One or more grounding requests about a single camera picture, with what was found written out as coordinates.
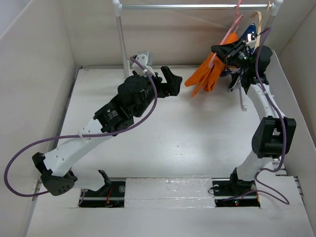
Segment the orange trousers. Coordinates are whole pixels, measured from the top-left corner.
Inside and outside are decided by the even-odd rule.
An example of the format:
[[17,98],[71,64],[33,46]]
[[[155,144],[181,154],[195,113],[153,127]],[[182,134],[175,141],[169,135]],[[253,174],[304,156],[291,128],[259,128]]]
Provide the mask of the orange trousers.
[[213,66],[210,68],[209,65],[213,56],[214,53],[211,52],[208,58],[185,81],[186,87],[196,86],[191,97],[196,96],[201,89],[205,92],[211,92],[215,88],[220,74],[225,69],[226,65],[215,56],[213,59]]

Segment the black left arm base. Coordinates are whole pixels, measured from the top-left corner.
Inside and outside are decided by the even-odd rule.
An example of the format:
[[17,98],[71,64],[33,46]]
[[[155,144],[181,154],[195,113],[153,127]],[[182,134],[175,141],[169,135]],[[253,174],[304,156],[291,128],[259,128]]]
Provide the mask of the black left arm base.
[[81,191],[79,207],[82,208],[121,208],[124,207],[126,180],[113,180],[112,187],[105,194],[97,191]]

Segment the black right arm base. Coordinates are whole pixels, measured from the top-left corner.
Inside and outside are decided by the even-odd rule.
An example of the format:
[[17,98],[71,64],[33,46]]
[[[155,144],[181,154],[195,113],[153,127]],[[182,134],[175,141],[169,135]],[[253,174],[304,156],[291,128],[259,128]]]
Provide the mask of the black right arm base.
[[213,195],[215,207],[260,207],[254,191],[254,181],[233,185],[229,179],[212,179],[212,187],[208,190]]

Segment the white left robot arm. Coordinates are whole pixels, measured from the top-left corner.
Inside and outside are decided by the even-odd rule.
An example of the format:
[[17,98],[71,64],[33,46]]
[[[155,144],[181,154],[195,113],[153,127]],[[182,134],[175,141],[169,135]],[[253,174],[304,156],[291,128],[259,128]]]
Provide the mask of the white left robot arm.
[[45,154],[36,153],[32,160],[41,173],[40,179],[53,196],[60,196],[72,188],[95,191],[106,195],[112,182],[104,170],[97,170],[89,182],[82,183],[73,166],[86,154],[101,143],[135,127],[134,118],[143,123],[149,116],[143,116],[145,110],[156,107],[159,98],[177,96],[180,92],[182,77],[171,72],[168,66],[162,66],[163,78],[152,69],[149,55],[138,54],[130,58],[132,75],[118,86],[118,93],[106,105],[95,112],[92,119],[73,138]]

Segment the pink hanger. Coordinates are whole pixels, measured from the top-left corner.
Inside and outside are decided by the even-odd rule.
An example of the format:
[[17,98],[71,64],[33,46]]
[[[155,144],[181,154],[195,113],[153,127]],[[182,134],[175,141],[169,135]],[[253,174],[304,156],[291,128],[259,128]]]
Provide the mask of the pink hanger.
[[[240,5],[244,3],[244,0],[239,0],[237,2],[237,5],[235,7],[235,16],[234,16],[234,20],[230,26],[230,28],[228,29],[228,31],[226,32],[225,36],[223,37],[223,39],[220,41],[220,44],[219,45],[223,45],[226,40],[228,39],[229,35],[233,32],[236,32],[238,27],[239,27],[239,24],[243,18],[243,15],[239,13],[239,7]],[[210,59],[210,62],[208,64],[208,68],[209,69],[212,69],[213,66],[215,65],[214,63],[214,60],[217,58],[217,54],[216,53],[213,53],[213,56],[211,57]]]

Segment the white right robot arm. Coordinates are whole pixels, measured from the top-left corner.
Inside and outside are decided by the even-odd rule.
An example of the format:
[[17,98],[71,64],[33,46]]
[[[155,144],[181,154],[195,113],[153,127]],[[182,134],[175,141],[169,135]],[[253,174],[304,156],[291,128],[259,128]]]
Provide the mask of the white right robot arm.
[[285,157],[293,140],[296,121],[281,111],[271,95],[265,75],[273,54],[269,47],[261,45],[251,51],[248,43],[239,39],[230,44],[214,45],[211,51],[227,66],[241,69],[241,87],[261,120],[245,161],[233,170],[229,179],[212,180],[215,194],[237,196],[252,188],[255,175],[272,159]]

